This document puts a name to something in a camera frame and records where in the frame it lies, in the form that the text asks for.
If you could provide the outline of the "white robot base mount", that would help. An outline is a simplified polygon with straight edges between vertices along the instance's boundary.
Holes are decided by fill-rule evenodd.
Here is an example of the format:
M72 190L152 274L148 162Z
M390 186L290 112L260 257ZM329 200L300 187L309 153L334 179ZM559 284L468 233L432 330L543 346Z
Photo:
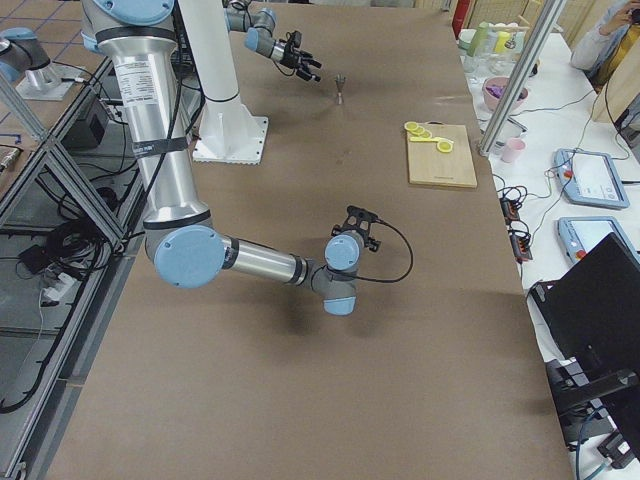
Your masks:
M179 8L205 97L194 159L259 164L268 119L241 100L222 3L184 0Z

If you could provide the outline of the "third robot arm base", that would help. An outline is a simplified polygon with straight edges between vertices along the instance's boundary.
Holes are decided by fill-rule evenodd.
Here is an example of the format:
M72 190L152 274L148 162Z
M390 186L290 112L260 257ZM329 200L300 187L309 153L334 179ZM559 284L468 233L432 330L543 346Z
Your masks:
M17 85L27 100L61 101L74 78L64 77L57 69L36 34L26 27L1 31L1 75Z

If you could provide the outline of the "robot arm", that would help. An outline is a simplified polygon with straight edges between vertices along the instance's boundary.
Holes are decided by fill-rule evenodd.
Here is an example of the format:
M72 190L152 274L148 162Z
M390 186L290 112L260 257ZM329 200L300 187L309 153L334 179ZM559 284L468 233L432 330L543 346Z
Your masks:
M287 32L284 39L273 36L276 14L270 8L251 11L250 1L224 1L223 9L229 31L243 32L247 49L269 60L276 66L290 70L285 76L297 76L304 81L319 82L321 77L313 71L322 64L314 56L301 48L302 33L298 30Z
M351 313L360 256L378 247L367 230L373 213L350 208L318 264L216 232L192 175L197 160L256 164L261 159L268 121L253 116L241 101L230 33L243 33L249 50L312 80L318 64L301 49L300 33L277 40L271 10L236 9L219 1L86 1L83 13L86 47L107 56L116 72L148 199L146 252L158 275L180 288L198 288L231 269L303 286L322 297L329 314ZM196 143L188 138L181 83L171 64L182 40L189 43L203 95Z

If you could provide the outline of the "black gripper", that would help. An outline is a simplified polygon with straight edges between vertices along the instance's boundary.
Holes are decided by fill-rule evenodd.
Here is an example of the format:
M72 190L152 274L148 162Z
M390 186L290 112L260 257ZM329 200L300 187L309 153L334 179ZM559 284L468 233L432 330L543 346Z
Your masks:
M372 237L369 233L365 232L361 235L363 240L363 245L366 249L371 252L377 252L381 246L381 242L374 237Z
M289 38L279 40L278 46L282 49L282 58L278 63L294 70L294 74L304 81L319 82L321 76L316 72L322 64L314 56L304 50L300 50L302 40Z

